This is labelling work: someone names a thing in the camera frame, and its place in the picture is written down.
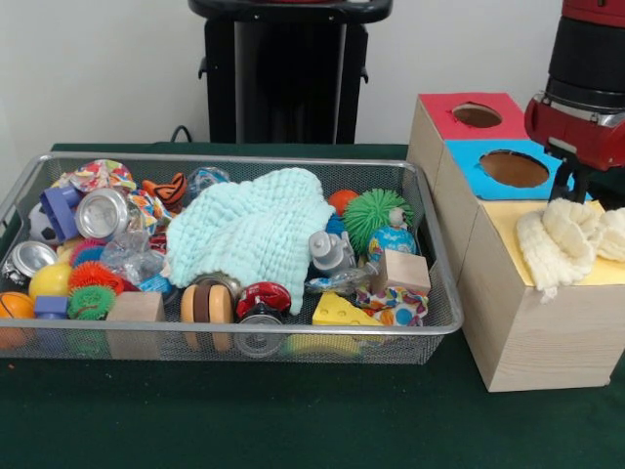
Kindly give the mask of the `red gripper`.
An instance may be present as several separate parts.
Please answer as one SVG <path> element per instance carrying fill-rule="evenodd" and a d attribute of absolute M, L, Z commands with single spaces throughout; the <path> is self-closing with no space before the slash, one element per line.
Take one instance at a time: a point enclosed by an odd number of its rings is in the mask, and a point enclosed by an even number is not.
<path fill-rule="evenodd" d="M 545 152 L 563 150 L 572 154 L 562 158 L 551 201 L 584 202 L 593 169 L 607 171 L 624 166 L 623 109 L 616 113 L 582 109 L 537 94 L 526 107 L 524 126 L 528 137 Z M 577 168 L 576 158 L 585 166 Z"/>

